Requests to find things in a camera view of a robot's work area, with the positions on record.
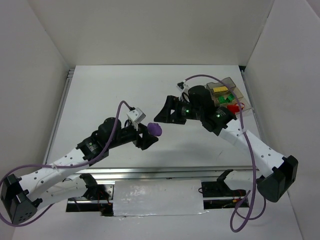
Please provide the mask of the long yellow lego plate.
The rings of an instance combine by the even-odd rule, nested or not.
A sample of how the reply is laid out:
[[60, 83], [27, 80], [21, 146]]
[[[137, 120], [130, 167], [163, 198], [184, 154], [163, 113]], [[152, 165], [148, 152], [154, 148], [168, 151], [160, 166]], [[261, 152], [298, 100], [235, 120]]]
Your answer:
[[214, 87], [212, 90], [214, 93], [220, 93], [220, 92], [228, 91], [228, 88], [226, 86], [219, 86], [219, 87]]

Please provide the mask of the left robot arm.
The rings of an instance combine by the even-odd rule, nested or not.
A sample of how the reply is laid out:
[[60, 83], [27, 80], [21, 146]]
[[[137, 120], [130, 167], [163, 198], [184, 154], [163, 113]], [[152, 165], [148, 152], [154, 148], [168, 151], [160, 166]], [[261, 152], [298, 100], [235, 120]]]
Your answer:
[[0, 181], [0, 200], [9, 220], [4, 217], [1, 220], [11, 227], [24, 227], [37, 220], [35, 214], [39, 209], [48, 210], [64, 199], [108, 202], [112, 198], [109, 188], [98, 184], [89, 173], [78, 177], [73, 177], [73, 174], [106, 158], [110, 149], [127, 143], [146, 150], [159, 140], [161, 134], [162, 129], [157, 123], [134, 125], [127, 120], [122, 127], [120, 120], [107, 118], [91, 136], [59, 160], [21, 177], [17, 177], [14, 170], [9, 171]]

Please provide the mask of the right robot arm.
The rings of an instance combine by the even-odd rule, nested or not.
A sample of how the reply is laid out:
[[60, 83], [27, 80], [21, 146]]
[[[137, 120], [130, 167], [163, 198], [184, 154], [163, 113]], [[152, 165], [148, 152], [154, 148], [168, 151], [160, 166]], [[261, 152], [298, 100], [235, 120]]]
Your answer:
[[253, 133], [242, 129], [240, 118], [224, 106], [215, 106], [210, 91], [202, 85], [188, 90], [188, 102], [167, 96], [163, 108], [154, 118], [157, 123], [178, 125], [184, 125], [187, 120], [199, 120], [208, 132], [253, 156], [261, 173], [257, 178], [257, 190], [268, 201], [276, 203], [295, 182], [298, 160], [271, 149]]

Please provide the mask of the purple round lego piece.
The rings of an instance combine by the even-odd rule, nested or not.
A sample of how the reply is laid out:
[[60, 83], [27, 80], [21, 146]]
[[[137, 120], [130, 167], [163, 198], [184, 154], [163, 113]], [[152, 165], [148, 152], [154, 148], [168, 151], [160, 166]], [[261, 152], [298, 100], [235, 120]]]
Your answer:
[[149, 122], [147, 125], [149, 134], [155, 137], [160, 137], [163, 133], [161, 126], [158, 123]]

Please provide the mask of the light green lego brick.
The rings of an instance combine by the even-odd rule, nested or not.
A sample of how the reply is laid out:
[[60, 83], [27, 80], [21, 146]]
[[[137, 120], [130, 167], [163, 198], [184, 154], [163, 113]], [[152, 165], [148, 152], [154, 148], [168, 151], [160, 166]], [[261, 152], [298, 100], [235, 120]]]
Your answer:
[[230, 94], [227, 98], [230, 98], [232, 101], [235, 98], [235, 96], [233, 94]]

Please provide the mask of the green square lego brick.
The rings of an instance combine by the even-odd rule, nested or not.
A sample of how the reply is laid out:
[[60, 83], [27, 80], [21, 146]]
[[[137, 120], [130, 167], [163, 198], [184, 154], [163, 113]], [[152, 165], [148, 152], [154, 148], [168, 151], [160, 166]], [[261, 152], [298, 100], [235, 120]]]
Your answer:
[[218, 101], [219, 101], [220, 104], [226, 103], [226, 99], [223, 96], [219, 96], [218, 97]]

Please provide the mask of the red studded lego brick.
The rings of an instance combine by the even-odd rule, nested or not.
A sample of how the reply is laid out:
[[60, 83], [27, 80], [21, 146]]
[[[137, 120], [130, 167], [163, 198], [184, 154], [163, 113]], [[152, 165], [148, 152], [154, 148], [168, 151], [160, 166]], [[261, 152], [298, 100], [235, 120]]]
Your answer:
[[236, 114], [240, 111], [239, 106], [237, 104], [234, 104], [234, 105], [229, 104], [227, 105], [227, 109], [233, 114]]

